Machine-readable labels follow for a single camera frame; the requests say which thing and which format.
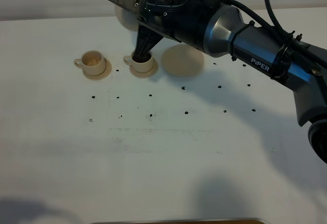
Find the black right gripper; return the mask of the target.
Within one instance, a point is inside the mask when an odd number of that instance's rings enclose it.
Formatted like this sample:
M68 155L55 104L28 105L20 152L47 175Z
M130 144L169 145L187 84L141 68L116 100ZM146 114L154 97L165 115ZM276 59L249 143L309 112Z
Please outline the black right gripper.
M134 54L143 57L162 39L174 39L204 51L207 25L221 0L142 0Z

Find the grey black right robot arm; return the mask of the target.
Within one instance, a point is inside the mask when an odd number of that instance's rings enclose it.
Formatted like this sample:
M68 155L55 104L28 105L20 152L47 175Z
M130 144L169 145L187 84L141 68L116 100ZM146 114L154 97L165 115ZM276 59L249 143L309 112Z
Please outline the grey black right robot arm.
M218 58L231 55L293 91L297 121L310 122L310 145L326 160L326 50L303 43L236 0L141 0L138 62L170 38Z

